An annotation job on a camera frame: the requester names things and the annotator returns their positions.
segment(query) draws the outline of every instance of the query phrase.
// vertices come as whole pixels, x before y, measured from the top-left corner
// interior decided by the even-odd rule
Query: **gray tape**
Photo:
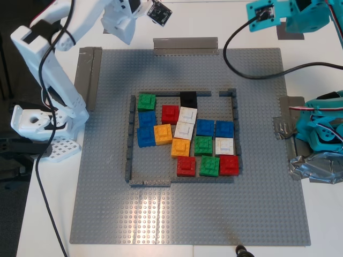
[[[309,178],[310,182],[336,184],[343,181],[343,155],[317,153],[305,158],[298,156],[289,162],[290,175],[299,180]]]
[[[286,23],[281,22],[277,26],[278,40],[304,40],[304,34],[302,33],[289,33],[286,31]]]
[[[102,48],[80,48],[74,86],[86,102],[88,111],[94,111]]]
[[[154,39],[155,55],[218,55],[217,37]]]

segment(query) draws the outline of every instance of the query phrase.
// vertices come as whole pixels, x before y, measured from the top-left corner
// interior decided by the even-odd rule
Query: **table surface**
[[[247,20],[246,2],[166,3],[173,15],[165,28],[155,25],[148,17],[138,19],[136,33],[130,46],[110,34],[103,34],[100,19],[68,52],[57,52],[61,66],[74,81],[80,47],[104,49],[153,49],[155,37],[215,36],[223,48],[232,32]],[[230,48],[280,48],[284,69],[307,62],[343,64],[343,51],[334,25],[305,34],[305,40],[279,41],[276,28],[250,33],[244,29]],[[334,90],[341,90],[342,72],[326,67],[311,67],[286,75],[289,96],[304,96],[311,100]],[[77,141],[82,144],[83,131]],[[41,180],[62,241],[70,257],[75,256],[235,256],[234,246],[191,245],[72,245],[69,244],[81,153],[61,163],[41,161]],[[339,256],[343,224],[343,183],[337,185],[302,181],[311,246],[256,247],[246,246],[258,256]],[[33,172],[18,246],[18,257],[63,256],[51,226],[46,207]]]

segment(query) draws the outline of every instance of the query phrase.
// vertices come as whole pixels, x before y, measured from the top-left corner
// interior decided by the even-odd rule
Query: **lego brick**
[[[211,97],[212,92],[211,91],[197,91],[198,97]]]
[[[197,120],[197,135],[214,136],[214,120],[198,119]]]
[[[186,122],[195,124],[197,118],[197,109],[181,107],[180,114],[178,116],[179,122]]]
[[[237,109],[238,108],[237,98],[233,98],[231,102],[232,102],[232,108]]]
[[[125,181],[129,182],[132,173],[132,160],[127,160],[125,165]]]
[[[138,113],[139,127],[153,127],[156,123],[155,111],[145,111]]]
[[[136,96],[134,95],[131,95],[129,110],[130,110],[130,113],[132,114],[134,114],[136,111]]]
[[[229,93],[227,91],[219,91],[219,97],[229,97]]]
[[[221,176],[238,176],[240,166],[238,156],[220,155],[219,175]]]
[[[238,132],[240,130],[240,124],[238,122],[238,120],[234,121],[234,131]]]
[[[233,109],[234,120],[238,120],[238,109]]]
[[[180,105],[181,107],[188,107],[197,109],[197,92],[195,91],[181,91],[180,92]]]
[[[228,58],[248,74],[283,69],[279,49],[228,49]],[[301,181],[289,177],[285,144],[276,141],[269,122],[281,114],[277,99],[287,94],[283,77],[240,78],[227,69],[222,50],[219,56],[173,57],[156,57],[153,50],[103,50],[101,62],[97,105],[85,127],[71,244],[311,244]],[[209,180],[196,182],[201,157],[196,157],[196,177],[177,177],[171,145],[139,148],[135,129],[132,180],[172,180],[175,176],[189,181],[155,188],[131,187],[125,182],[131,95],[137,97],[137,128],[141,91],[211,90],[211,97],[197,97],[197,118],[233,120],[231,97],[219,97],[219,91],[229,87],[237,88],[243,162],[239,177],[201,177]],[[162,104],[180,105],[180,98],[157,98],[158,123]],[[234,183],[213,182],[221,179]]]
[[[199,135],[194,137],[194,156],[212,156],[212,152],[212,137]]]
[[[126,141],[126,146],[127,147],[133,146],[133,135],[128,136],[128,140]]]
[[[242,155],[242,148],[240,145],[236,146],[236,155]]]
[[[193,135],[193,129],[194,124],[177,122],[174,137],[191,140]]]
[[[177,157],[177,176],[195,177],[196,159],[195,157]]]
[[[236,88],[229,88],[227,90],[227,93],[229,94],[230,97],[236,98],[236,96],[237,96],[237,89]]]
[[[128,147],[126,149],[126,159],[132,160],[132,154],[133,154],[133,147]]]
[[[140,94],[138,100],[138,111],[153,111],[155,110],[156,96],[152,94]]]
[[[154,126],[156,145],[166,145],[173,142],[172,127],[170,124]]]
[[[215,138],[215,154],[234,155],[234,139]]]
[[[139,147],[155,146],[154,127],[140,127],[137,129],[137,140]]]
[[[162,124],[176,125],[178,113],[178,105],[162,105]]]
[[[219,97],[232,97],[236,98],[237,90],[236,88],[229,88],[226,91],[219,91]]]
[[[218,138],[233,138],[234,123],[217,120],[215,123],[215,136]]]
[[[202,163],[200,166],[201,176],[217,177],[219,173],[219,158],[202,156]]]
[[[130,186],[143,186],[143,180],[130,180]]]
[[[170,180],[145,180],[144,186],[170,186]]]
[[[135,123],[135,114],[129,114],[129,124]]]
[[[135,132],[134,124],[129,124],[128,135],[133,135],[134,132]]]
[[[178,156],[189,156],[190,140],[174,138],[171,145],[171,156],[177,158]]]

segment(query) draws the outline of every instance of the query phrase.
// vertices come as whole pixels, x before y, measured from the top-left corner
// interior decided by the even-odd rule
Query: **red lego brick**
[[[177,105],[162,105],[162,124],[176,125],[178,113]]]
[[[234,155],[220,155],[219,156],[219,175],[221,176],[238,176],[240,167],[238,156]]]
[[[195,157],[177,157],[177,172],[178,176],[195,177]]]

